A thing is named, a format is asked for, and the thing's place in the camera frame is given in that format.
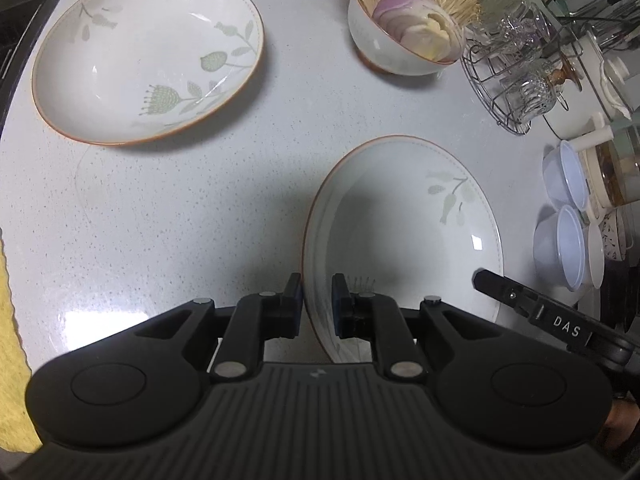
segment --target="onion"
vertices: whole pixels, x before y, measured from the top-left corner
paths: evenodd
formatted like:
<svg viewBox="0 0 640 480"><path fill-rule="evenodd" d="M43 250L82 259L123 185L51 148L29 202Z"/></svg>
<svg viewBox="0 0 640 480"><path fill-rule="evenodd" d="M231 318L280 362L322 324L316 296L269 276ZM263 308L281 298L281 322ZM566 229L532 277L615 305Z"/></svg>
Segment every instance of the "onion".
<svg viewBox="0 0 640 480"><path fill-rule="evenodd" d="M462 56L464 35L433 0L380 0L372 19L402 46L430 61Z"/></svg>

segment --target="ceramic plate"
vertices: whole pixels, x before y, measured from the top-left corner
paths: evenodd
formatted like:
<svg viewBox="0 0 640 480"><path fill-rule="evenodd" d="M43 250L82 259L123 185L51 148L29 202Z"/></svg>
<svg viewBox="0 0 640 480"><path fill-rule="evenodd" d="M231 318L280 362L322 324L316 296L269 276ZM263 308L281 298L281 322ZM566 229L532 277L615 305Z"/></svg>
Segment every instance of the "ceramic plate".
<svg viewBox="0 0 640 480"><path fill-rule="evenodd" d="M502 274L489 204L472 175L442 148L407 136L356 148L325 179L303 249L305 301L334 362L371 359L369 344L334 333L331 276L352 292L379 292L418 308L425 295L494 321L499 304L474 290L477 269Z"/></svg>
<svg viewBox="0 0 640 480"><path fill-rule="evenodd" d="M263 45L251 0L78 0L42 43L33 98L75 140L149 140L229 101Z"/></svg>

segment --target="yellow towel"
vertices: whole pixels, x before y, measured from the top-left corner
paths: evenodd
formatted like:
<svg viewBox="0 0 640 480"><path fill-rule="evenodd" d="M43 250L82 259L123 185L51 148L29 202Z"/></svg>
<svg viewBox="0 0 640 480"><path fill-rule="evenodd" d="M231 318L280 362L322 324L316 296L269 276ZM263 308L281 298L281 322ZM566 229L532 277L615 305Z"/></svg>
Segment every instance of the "yellow towel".
<svg viewBox="0 0 640 480"><path fill-rule="evenodd" d="M40 440L24 405L24 389L31 377L16 332L9 275L0 239L0 447L33 452Z"/></svg>

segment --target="white countertop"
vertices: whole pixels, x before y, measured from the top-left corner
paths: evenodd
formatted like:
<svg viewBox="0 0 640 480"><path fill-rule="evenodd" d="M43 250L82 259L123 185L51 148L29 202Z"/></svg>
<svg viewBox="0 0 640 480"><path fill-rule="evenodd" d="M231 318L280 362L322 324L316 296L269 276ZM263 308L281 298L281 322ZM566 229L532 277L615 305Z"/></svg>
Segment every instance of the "white countertop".
<svg viewBox="0 0 640 480"><path fill-rule="evenodd" d="M74 1L61 0L45 33ZM493 209L505 274L548 292L531 254L549 213L542 157L557 142L544 121L526 137L508 134L459 64L438 78L370 72L354 53L348 0L253 1L266 54L247 88L185 133L131 148L74 142L40 119L30 85L40 43L34 49L0 139L0 228L32 368L191 298L223 306L282 290L300 270L306 215L326 174L388 134L454 154ZM516 318L501 311L498 322ZM306 315L301 336L269 342L266 358L324 358Z"/></svg>

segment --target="purple onion skin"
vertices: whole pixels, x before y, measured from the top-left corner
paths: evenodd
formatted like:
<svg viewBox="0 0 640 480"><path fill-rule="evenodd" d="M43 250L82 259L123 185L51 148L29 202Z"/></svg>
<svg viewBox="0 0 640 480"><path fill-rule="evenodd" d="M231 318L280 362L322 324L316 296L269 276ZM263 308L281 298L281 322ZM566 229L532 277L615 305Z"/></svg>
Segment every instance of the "purple onion skin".
<svg viewBox="0 0 640 480"><path fill-rule="evenodd" d="M399 9L401 7L410 6L415 0L380 0L376 5L376 8L373 9L373 14L371 17L377 23L380 19L380 16L392 9Z"/></svg>

